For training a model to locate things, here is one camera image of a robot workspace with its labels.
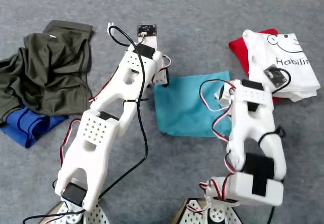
teal cloth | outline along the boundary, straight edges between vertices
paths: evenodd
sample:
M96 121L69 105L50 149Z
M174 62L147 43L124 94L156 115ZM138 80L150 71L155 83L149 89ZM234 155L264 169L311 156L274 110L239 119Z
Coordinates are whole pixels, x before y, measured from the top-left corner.
M215 137L213 121L223 112L210 111L199 97L199 87L209 79L230 81L229 72L170 78L167 87L154 87L155 111L158 129L175 137ZM207 82L202 94L212 109L219 109L215 92L222 82ZM216 130L226 136L231 132L231 121L224 117Z

folded white shirt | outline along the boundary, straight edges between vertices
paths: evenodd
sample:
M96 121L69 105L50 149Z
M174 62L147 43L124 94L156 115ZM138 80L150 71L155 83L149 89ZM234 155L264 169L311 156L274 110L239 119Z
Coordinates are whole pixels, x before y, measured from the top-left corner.
M263 34L247 29L243 39L248 48L250 80L264 83L274 91L276 87L264 70L275 65L287 70L292 78L287 87L274 94L276 97L295 102L317 95L319 82L295 34Z

blue cloth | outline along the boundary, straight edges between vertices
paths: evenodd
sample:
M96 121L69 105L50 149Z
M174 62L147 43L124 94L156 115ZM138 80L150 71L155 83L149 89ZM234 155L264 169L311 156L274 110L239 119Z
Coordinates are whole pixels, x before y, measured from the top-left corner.
M210 111L199 97L200 85L209 79L230 81L229 72L173 77L170 78L169 86L155 86L155 111L161 132L175 137L215 137L212 123L223 111ZM220 108L215 93L222 85L222 82L207 82L202 87L202 94L212 109ZM229 136L229 118L224 117L216 125L216 130Z
M66 116L39 115L28 109L16 110L6 118L1 130L25 148L30 148L37 139L61 123Z

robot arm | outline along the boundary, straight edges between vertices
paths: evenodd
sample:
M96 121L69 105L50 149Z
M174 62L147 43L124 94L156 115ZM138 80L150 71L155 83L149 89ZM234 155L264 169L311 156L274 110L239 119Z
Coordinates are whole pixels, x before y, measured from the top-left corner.
M156 26L149 25L149 28L155 32L142 32L140 35L149 39L143 41L139 37L142 42L136 45L144 65L144 90L153 78L160 84L167 83L166 72L161 71L164 67L162 53L156 49ZM82 115L76 137L58 173L57 195L87 211L94 208L107 175L112 144L126 132L136 113L142 82L141 64L134 47L130 45L109 84ZM116 99L124 100L124 111L119 119L104 111ZM84 187L74 179L78 169L86 172Z
M227 152L234 172L227 179L226 197L244 204L281 205L286 161L274 126L272 93L258 82L232 83L235 85L232 94L227 88L221 95L232 100L232 131ZM245 153L247 138L258 142L265 156Z

gray table surface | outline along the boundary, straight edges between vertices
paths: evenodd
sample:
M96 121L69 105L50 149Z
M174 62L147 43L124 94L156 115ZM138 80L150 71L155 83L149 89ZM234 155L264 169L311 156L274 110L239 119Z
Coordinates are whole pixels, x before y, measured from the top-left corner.
M244 29L270 27L296 33L317 78L324 84L324 1L269 0L0 0L0 57L16 53L23 37L41 32L53 19L91 24L93 65L89 85L96 92L123 56L121 46L106 34L113 21L131 37L137 25L157 24L158 48L169 55L171 76L229 70L245 78L228 42ZM169 223L183 200L202 197L199 181L224 176L225 144L218 139L174 138L157 129L152 90L142 104L149 140L146 162L115 186L101 201L112 223ZM275 123L287 132L283 149L287 176L283 204L273 223L324 223L323 90L297 103L283 101L274 111ZM113 105L109 111L120 110ZM51 183L60 168L59 146L66 120L26 150L0 133L0 223L21 223L47 213L59 201ZM255 144L248 144L255 150ZM137 162L144 153L137 119L112 149L105 186ZM240 206L244 223L266 223L269 206Z

